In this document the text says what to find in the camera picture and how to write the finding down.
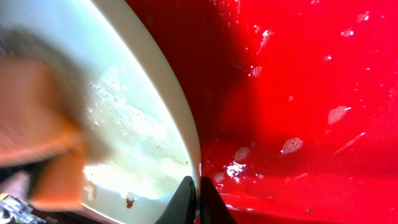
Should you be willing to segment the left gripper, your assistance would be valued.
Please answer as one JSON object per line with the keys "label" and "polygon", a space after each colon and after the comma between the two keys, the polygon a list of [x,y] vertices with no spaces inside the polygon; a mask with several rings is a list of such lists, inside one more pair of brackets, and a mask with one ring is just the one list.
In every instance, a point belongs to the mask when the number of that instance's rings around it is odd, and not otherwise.
{"label": "left gripper", "polygon": [[30,204],[44,165],[45,162],[36,162],[1,168],[1,223],[58,223],[57,219],[39,213]]}

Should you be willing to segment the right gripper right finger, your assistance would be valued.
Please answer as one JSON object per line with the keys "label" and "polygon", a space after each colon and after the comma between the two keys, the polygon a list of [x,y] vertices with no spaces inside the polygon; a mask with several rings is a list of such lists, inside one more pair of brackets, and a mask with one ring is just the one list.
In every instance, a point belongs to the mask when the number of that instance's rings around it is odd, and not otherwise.
{"label": "right gripper right finger", "polygon": [[237,224],[209,177],[201,177],[200,223]]}

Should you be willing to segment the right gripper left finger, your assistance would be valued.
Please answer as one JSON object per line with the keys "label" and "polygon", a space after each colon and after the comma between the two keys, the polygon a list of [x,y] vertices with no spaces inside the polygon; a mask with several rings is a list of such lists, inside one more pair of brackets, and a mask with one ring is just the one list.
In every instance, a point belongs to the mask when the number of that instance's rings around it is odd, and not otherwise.
{"label": "right gripper left finger", "polygon": [[196,205],[194,181],[192,177],[186,176],[155,224],[194,224]]}

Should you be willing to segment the orange green scrub sponge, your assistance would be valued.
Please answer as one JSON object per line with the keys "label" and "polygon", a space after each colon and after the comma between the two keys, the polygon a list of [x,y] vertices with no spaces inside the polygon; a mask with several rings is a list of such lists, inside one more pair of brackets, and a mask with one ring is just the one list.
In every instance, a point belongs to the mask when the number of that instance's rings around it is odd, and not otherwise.
{"label": "orange green scrub sponge", "polygon": [[1,58],[1,167],[30,165],[27,201],[43,211],[82,208],[86,142],[45,63]]}

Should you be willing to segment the white plate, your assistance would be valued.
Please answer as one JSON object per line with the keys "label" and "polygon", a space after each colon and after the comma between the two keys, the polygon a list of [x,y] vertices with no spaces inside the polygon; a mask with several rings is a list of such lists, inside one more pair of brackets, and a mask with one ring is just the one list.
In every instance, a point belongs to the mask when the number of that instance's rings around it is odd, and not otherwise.
{"label": "white plate", "polygon": [[82,204],[117,223],[155,223],[200,145],[167,59],[124,1],[1,0],[1,52],[47,62],[90,156]]}

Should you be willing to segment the red plastic tray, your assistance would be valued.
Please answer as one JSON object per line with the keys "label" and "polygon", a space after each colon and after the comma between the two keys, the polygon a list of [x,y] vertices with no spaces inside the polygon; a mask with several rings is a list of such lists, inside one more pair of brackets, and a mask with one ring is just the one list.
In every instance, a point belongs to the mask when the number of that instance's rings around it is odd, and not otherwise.
{"label": "red plastic tray", "polygon": [[238,223],[397,222],[396,1],[130,1]]}

